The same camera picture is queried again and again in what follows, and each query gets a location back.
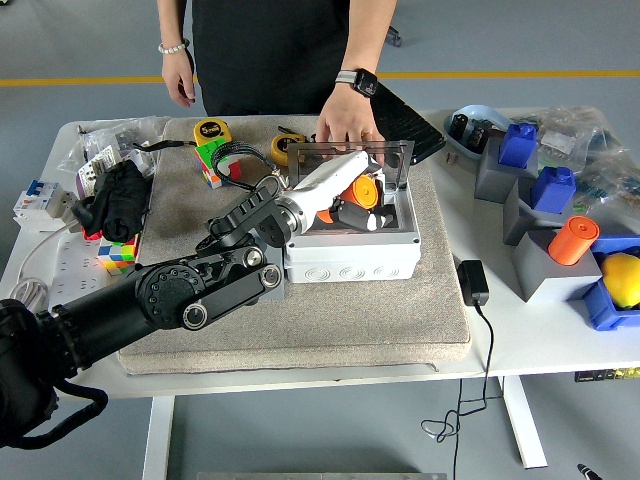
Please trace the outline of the person's left hand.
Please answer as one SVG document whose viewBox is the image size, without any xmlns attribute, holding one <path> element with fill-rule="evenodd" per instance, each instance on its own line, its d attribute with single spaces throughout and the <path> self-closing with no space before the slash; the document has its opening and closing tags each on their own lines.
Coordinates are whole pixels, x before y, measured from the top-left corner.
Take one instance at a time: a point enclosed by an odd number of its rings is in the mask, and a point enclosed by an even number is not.
<svg viewBox="0 0 640 480">
<path fill-rule="evenodd" d="M 381 142 L 369 98 L 349 84 L 336 83 L 316 126 L 317 142 Z"/>
</svg>

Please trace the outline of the person's right hand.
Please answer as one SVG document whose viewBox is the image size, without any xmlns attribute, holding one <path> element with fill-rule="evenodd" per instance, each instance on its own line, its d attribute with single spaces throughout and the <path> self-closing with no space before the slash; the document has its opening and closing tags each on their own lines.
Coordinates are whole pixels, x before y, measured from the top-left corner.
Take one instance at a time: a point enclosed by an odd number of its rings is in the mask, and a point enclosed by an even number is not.
<svg viewBox="0 0 640 480">
<path fill-rule="evenodd" d="M 195 103 L 193 62 L 187 50 L 164 55 L 161 73 L 172 101 L 185 108 Z"/>
</svg>

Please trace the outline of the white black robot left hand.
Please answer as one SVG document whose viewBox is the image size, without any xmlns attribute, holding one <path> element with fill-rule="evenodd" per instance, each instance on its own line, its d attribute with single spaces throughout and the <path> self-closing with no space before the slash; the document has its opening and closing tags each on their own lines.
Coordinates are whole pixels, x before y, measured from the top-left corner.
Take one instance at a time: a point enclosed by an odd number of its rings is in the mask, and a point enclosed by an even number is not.
<svg viewBox="0 0 640 480">
<path fill-rule="evenodd" d="M 306 233 L 317 219 L 359 231 L 377 231 L 395 220 L 393 213 L 382 210 L 376 183 L 381 172 L 367 153 L 348 153 L 322 163 L 280 199 L 296 219 L 298 234 Z"/>
</svg>

